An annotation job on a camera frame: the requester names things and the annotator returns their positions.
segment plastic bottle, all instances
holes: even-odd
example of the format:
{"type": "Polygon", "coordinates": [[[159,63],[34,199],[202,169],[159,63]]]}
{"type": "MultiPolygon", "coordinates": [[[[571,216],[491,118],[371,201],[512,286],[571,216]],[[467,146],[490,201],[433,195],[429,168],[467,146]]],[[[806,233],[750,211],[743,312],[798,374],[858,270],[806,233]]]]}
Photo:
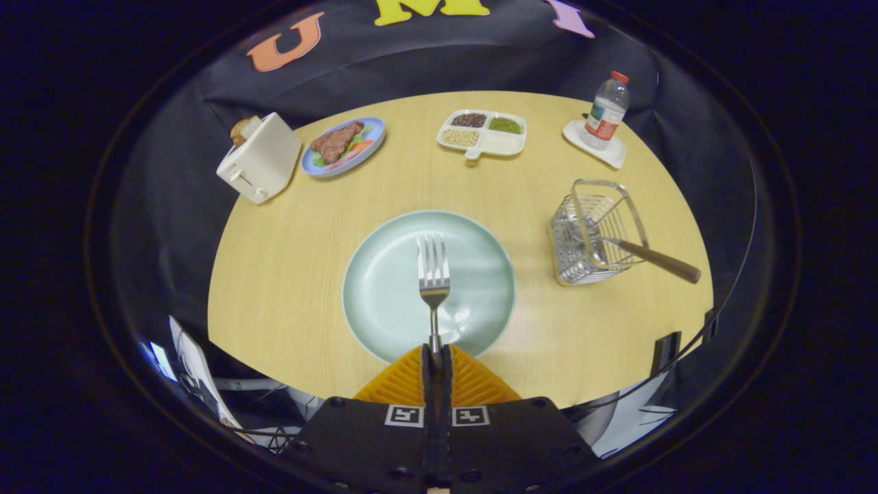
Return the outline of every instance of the plastic bottle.
{"type": "Polygon", "coordinates": [[[583,141],[592,148],[606,149],[615,128],[628,110],[628,78],[615,70],[594,96],[592,111],[586,120],[583,141]]]}

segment carrot slice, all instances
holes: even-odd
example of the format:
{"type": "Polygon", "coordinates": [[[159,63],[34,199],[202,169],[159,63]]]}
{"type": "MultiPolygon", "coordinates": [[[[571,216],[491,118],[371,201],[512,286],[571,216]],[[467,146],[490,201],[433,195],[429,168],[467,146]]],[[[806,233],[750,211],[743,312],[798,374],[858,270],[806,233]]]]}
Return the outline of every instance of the carrot slice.
{"type": "Polygon", "coordinates": [[[326,170],[333,170],[349,162],[350,160],[354,159],[356,155],[360,154],[362,151],[365,151],[366,148],[368,148],[373,142],[374,141],[372,139],[369,139],[368,141],[360,141],[357,144],[354,144],[354,147],[351,148],[350,151],[348,151],[348,154],[344,155],[344,158],[336,161],[335,163],[332,163],[326,168],[326,170]]]}

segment wooden tabletop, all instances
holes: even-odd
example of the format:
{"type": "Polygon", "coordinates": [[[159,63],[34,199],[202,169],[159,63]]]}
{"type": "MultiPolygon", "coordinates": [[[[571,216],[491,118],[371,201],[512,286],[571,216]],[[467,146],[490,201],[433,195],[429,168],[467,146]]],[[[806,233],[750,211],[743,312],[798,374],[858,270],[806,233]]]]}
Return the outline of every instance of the wooden tabletop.
{"type": "MultiPolygon", "coordinates": [[[[296,130],[306,145],[346,120],[384,119],[387,134],[354,170],[315,179],[297,165],[289,186],[255,206],[239,198],[219,243],[211,278],[211,341],[271,378],[317,396],[353,396],[383,368],[357,343],[342,312],[342,278],[372,230],[404,213],[444,209],[485,225],[512,259],[517,283],[508,327],[480,357],[522,396],[558,407],[604,396],[647,377],[657,338],[682,331],[685,344],[712,306],[707,252],[686,200],[664,166],[627,127],[617,171],[561,135],[591,104],[507,91],[395,99],[296,130]],[[527,121],[517,156],[463,152],[435,136],[448,115],[474,108],[527,121]],[[646,263],[614,278],[562,287],[552,275],[552,214],[577,178],[628,189],[650,246],[702,270],[691,285],[646,263]]],[[[428,321],[424,321],[424,342],[428,321]]]]}

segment white toaster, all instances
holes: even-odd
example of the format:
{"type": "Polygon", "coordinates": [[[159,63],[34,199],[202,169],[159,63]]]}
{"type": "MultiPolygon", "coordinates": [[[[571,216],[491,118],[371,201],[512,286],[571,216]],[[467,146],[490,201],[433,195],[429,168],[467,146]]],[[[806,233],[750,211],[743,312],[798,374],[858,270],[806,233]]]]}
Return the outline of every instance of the white toaster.
{"type": "Polygon", "coordinates": [[[241,146],[226,153],[217,175],[254,204],[262,204],[285,189],[301,150],[296,133],[272,113],[241,146]]]}

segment steak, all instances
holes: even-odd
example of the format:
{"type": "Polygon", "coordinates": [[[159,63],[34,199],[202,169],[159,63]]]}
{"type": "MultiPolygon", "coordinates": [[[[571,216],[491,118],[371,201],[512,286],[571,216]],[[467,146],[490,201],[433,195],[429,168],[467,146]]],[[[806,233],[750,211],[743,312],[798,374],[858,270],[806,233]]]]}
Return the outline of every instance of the steak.
{"type": "Polygon", "coordinates": [[[311,143],[311,149],[323,156],[326,163],[335,163],[342,156],[348,144],[361,130],[362,122],[350,122],[347,126],[322,135],[311,143]]]}

